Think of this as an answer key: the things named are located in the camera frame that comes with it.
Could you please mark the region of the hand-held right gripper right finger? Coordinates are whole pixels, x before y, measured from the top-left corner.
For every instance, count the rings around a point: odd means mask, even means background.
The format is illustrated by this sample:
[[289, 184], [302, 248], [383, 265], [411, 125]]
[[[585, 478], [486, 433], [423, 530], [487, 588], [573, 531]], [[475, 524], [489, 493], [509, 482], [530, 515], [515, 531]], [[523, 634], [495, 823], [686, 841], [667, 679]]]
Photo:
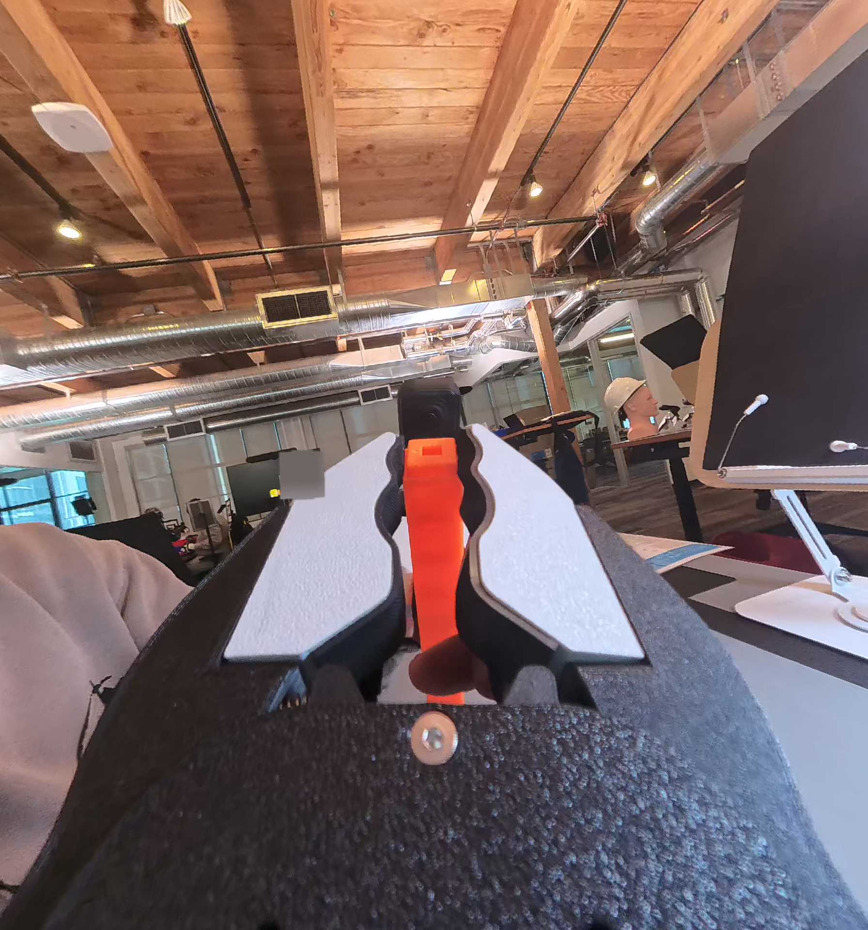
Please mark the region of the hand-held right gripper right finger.
[[460, 638], [486, 663], [639, 663], [644, 649], [576, 506], [485, 426], [466, 428], [483, 515], [456, 591]]

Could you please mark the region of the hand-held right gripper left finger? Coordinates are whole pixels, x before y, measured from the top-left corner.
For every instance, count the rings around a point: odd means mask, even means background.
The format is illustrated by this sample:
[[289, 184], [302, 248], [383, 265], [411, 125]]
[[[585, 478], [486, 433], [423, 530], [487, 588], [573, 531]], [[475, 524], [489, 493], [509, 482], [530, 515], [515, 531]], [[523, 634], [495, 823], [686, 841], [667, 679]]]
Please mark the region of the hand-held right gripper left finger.
[[381, 663], [405, 627], [393, 539], [403, 444], [384, 433], [290, 507], [224, 651], [228, 661]]

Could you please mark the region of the long orange block stick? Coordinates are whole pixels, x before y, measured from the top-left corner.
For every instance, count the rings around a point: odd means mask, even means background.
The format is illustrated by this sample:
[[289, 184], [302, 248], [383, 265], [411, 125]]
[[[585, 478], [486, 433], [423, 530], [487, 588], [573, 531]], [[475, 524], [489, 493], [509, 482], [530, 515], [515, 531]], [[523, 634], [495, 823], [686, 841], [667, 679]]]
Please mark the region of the long orange block stick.
[[415, 618], [423, 652], [456, 635], [455, 596], [465, 553], [464, 487], [453, 438], [413, 439], [403, 493], [413, 565]]

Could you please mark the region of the person's right hand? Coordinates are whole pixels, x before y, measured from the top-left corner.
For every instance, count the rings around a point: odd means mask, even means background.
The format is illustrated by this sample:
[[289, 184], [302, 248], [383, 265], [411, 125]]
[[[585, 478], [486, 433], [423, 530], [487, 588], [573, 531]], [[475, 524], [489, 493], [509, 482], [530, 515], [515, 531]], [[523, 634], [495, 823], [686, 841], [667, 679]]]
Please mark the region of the person's right hand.
[[489, 670], [459, 635], [416, 654], [408, 673], [415, 688], [431, 696], [450, 696], [475, 691], [494, 699]]

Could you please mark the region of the black monitor screen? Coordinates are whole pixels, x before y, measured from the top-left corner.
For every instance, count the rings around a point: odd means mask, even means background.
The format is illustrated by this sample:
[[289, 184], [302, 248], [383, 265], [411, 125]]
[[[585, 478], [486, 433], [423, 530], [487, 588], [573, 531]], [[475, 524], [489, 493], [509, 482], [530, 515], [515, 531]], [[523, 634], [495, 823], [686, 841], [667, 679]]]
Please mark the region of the black monitor screen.
[[280, 504], [279, 453], [271, 452], [227, 467], [234, 512], [249, 518], [266, 514]]

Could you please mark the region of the blue white paper sheet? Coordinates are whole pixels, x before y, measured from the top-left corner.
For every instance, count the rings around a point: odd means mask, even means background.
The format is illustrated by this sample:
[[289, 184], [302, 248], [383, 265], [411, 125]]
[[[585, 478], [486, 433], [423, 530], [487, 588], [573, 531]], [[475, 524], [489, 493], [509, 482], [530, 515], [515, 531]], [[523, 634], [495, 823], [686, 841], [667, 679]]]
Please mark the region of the blue white paper sheet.
[[631, 551], [660, 575], [706, 555], [729, 552], [732, 548], [728, 545], [674, 541], [637, 534], [619, 533], [618, 536]]

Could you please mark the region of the ceiling vent grille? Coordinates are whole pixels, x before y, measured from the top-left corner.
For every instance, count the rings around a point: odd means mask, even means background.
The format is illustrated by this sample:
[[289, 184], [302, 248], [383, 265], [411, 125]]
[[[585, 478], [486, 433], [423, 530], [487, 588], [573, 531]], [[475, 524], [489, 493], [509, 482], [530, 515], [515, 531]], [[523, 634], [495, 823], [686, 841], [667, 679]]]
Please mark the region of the ceiling vent grille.
[[255, 302], [266, 329], [288, 328], [338, 318], [333, 290], [327, 285], [258, 293]]

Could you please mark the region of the long wooden desk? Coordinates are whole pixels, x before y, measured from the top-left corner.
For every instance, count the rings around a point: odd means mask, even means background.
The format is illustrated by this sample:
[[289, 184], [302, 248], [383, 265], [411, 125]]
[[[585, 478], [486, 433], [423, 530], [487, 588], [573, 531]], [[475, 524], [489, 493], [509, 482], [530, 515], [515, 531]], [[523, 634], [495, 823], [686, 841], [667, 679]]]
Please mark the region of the long wooden desk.
[[611, 445], [613, 451], [626, 451], [639, 461], [664, 461], [668, 466], [673, 494], [686, 541], [704, 542], [693, 485], [687, 474], [685, 460], [691, 451], [692, 430], [681, 429]]

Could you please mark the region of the black divider panel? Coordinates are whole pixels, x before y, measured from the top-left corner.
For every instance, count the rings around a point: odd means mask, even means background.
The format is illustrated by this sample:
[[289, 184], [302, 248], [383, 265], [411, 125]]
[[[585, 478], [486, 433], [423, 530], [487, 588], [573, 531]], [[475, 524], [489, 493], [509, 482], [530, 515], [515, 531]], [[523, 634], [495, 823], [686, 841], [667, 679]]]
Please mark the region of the black divider panel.
[[117, 541], [143, 552], [167, 567], [173, 575], [195, 587], [197, 579], [176, 551], [169, 531], [157, 516], [141, 515], [89, 527], [68, 530], [69, 533], [96, 541]]

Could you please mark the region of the mannequin head white helmet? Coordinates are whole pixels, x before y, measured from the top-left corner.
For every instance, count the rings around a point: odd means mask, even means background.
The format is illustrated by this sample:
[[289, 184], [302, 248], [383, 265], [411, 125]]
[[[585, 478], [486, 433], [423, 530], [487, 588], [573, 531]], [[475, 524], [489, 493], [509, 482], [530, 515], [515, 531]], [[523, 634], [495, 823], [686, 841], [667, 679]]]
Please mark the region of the mannequin head white helmet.
[[658, 432], [657, 416], [659, 404], [645, 380], [637, 378], [615, 378], [605, 390], [606, 409], [626, 421], [627, 439], [648, 439]]

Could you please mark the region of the black ceiling pipe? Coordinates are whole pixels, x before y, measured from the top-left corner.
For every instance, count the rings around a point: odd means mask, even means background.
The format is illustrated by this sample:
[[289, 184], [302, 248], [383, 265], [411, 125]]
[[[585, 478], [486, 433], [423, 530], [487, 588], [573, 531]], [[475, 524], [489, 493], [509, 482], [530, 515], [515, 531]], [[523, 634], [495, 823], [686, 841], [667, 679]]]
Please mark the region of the black ceiling pipe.
[[422, 230], [418, 232], [388, 233], [374, 236], [350, 237], [330, 241], [289, 244], [287, 246], [247, 248], [203, 252], [197, 255], [181, 255], [160, 259], [144, 259], [125, 262], [79, 263], [58, 267], [41, 267], [29, 271], [9, 270], [0, 273], [1, 283], [20, 284], [41, 278], [78, 276], [93, 273], [123, 273], [130, 271], [156, 270], [174, 266], [197, 264], [202, 262], [227, 262], [239, 259], [266, 259], [297, 254], [300, 252], [327, 251], [338, 248], [381, 247], [389, 244], [402, 244], [415, 240], [437, 240], [458, 236], [474, 236], [477, 233], [510, 231], [520, 233], [543, 229], [545, 227], [584, 225], [595, 220], [597, 214], [572, 217], [515, 218], [479, 222], [469, 226], [440, 230]]

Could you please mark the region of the beige chair with black cover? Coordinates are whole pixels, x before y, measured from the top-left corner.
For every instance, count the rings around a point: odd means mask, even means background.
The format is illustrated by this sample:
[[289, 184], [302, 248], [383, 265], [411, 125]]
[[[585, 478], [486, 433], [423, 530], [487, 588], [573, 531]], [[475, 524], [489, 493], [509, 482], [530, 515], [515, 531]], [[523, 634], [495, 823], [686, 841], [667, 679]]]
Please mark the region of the beige chair with black cover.
[[670, 370], [682, 398], [696, 404], [699, 360], [707, 335], [706, 328], [692, 314], [684, 314], [640, 340], [640, 346]]

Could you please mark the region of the white metal rod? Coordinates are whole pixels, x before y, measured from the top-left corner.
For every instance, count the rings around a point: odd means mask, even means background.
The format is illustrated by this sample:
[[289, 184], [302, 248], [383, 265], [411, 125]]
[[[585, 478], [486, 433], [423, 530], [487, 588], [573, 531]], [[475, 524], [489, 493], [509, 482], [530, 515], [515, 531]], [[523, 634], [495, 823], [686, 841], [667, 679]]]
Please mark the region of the white metal rod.
[[828, 546], [797, 491], [773, 489], [770, 493], [787, 514], [790, 524], [797, 531], [800, 539], [811, 553], [813, 560], [828, 581], [832, 593], [846, 601], [853, 581], [852, 575], [840, 563], [835, 553]]

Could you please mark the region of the white ceiling access point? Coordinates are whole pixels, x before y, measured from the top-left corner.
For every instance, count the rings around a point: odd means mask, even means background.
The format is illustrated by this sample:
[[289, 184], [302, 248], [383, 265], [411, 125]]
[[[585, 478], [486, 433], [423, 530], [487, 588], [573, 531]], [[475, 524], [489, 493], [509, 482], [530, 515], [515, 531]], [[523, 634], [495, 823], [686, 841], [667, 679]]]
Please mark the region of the white ceiling access point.
[[68, 101], [34, 104], [31, 112], [43, 132], [64, 151], [77, 155], [106, 154], [113, 149], [111, 136], [86, 106]]

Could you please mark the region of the silver ventilation duct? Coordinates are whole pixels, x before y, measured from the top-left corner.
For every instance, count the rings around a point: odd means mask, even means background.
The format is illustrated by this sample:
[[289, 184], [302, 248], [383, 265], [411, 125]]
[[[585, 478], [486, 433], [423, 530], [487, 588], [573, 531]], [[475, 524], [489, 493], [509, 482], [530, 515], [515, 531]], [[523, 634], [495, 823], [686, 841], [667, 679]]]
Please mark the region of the silver ventilation duct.
[[358, 339], [519, 310], [535, 296], [527, 275], [401, 292], [335, 298], [338, 318], [288, 328], [264, 328], [257, 310], [214, 311], [141, 325], [69, 330], [50, 337], [4, 340], [3, 363], [25, 370], [80, 373], [157, 365], [191, 357], [247, 352], [282, 344]]
[[16, 434], [31, 450], [455, 370], [449, 355], [404, 358], [395, 347], [298, 359], [6, 406], [0, 408], [0, 436]]
[[722, 171], [722, 166], [701, 152], [682, 167], [661, 189], [631, 215], [631, 224], [643, 255], [656, 255], [667, 248], [667, 218]]
[[584, 283], [554, 309], [549, 318], [555, 343], [564, 341], [582, 318], [611, 304], [647, 297], [685, 295], [691, 301], [692, 313], [706, 328], [717, 320], [707, 273], [700, 269], [616, 277]]

